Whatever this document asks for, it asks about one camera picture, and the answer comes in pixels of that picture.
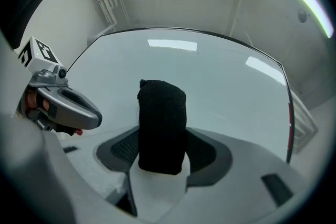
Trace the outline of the person's left hand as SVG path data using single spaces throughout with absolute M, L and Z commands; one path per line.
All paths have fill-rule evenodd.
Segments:
M 44 99 L 35 91 L 27 91 L 25 94 L 25 112 L 43 108 L 45 111 L 49 110 L 50 102 Z

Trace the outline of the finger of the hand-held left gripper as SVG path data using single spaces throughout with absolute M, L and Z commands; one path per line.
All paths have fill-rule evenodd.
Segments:
M 93 115 L 98 118 L 102 117 L 99 109 L 88 98 L 69 87 L 40 87 L 37 88 L 37 93 L 53 106 L 58 109 L 62 108 L 66 112 L 87 117 Z
M 80 103 L 61 99 L 50 101 L 49 119 L 53 122 L 74 129 L 92 130 L 101 125 L 102 114 L 90 101 L 80 99 Z

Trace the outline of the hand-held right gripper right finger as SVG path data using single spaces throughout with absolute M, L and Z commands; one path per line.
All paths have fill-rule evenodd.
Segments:
M 257 144 L 188 129 L 191 173 L 183 224 L 252 224 L 282 208 L 307 186 L 289 164 Z

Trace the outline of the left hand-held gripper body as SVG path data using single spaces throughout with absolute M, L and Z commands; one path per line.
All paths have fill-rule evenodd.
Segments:
M 45 111 L 43 108 L 37 108 L 25 112 L 25 94 L 27 91 L 37 92 L 37 88 L 40 87 L 69 87 L 68 79 L 66 78 L 67 69 L 59 61 L 52 49 L 35 37 L 31 37 L 21 50 L 18 59 L 32 74 L 32 78 L 19 101 L 18 113 L 36 123 L 42 130 L 54 130 L 55 132 L 67 133 L 70 136 L 78 135 L 78 129 L 60 125 L 50 120 L 49 110 Z

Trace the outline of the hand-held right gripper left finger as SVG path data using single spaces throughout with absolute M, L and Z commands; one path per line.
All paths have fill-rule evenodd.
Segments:
M 98 149 L 108 141 L 118 142 L 137 130 L 123 127 L 94 135 L 60 140 L 43 132 L 51 165 L 72 201 L 133 201 L 127 169 L 111 170 L 99 157 Z

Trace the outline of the white and black box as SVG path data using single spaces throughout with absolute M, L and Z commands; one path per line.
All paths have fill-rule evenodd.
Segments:
M 177 175 L 187 146 L 186 94 L 161 80 L 140 80 L 139 167 L 142 170 Z

